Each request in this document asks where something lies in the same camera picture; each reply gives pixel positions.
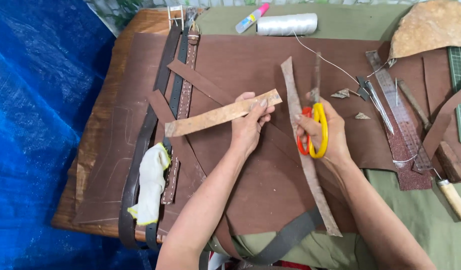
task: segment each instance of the pink cap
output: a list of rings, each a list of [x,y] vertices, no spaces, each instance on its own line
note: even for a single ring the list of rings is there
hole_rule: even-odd
[[[261,11],[262,15],[267,11],[267,9],[269,9],[269,3],[265,3],[262,5],[262,7],[258,8],[258,10]]]

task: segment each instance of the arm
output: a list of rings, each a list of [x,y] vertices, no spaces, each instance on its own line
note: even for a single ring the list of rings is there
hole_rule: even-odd
[[[255,97],[243,93],[236,101]],[[267,100],[253,105],[246,117],[232,121],[232,142],[215,169],[197,189],[169,231],[157,260],[157,269],[197,269],[199,256],[222,217],[229,195],[247,157],[270,121],[274,107]]]
[[[339,187],[354,216],[360,235],[384,269],[435,269],[430,258],[377,191],[352,161],[347,148],[344,120],[329,102],[322,100],[329,126],[329,143],[324,164],[337,177]],[[321,128],[314,120],[297,115],[315,145],[320,145]]]

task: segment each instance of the white thread spool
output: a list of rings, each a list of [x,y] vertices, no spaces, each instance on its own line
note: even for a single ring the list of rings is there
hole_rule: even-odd
[[[293,36],[312,34],[317,28],[317,14],[305,13],[261,17],[257,20],[259,36]]]

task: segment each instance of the hand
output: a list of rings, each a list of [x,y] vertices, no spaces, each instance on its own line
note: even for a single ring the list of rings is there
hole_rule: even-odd
[[[255,97],[254,92],[244,92],[235,102]],[[270,121],[270,113],[275,107],[267,107],[267,100],[258,100],[252,104],[252,109],[245,117],[232,120],[232,142],[230,148],[241,151],[245,158],[249,157],[259,142],[260,131],[266,122]]]
[[[320,100],[329,128],[329,142],[323,157],[334,165],[338,165],[346,159],[351,159],[344,130],[344,119],[337,114],[328,101],[324,100],[322,97]],[[305,130],[311,137],[314,147],[319,146],[322,141],[322,127],[320,123],[300,114],[296,115],[295,119],[296,123],[299,124],[297,136],[300,136],[301,142],[307,143],[307,136],[304,136]]]

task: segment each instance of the blue tarp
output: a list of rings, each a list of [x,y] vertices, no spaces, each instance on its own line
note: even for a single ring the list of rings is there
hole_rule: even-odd
[[[114,36],[82,0],[0,0],[0,269],[149,269],[117,239],[50,228]]]

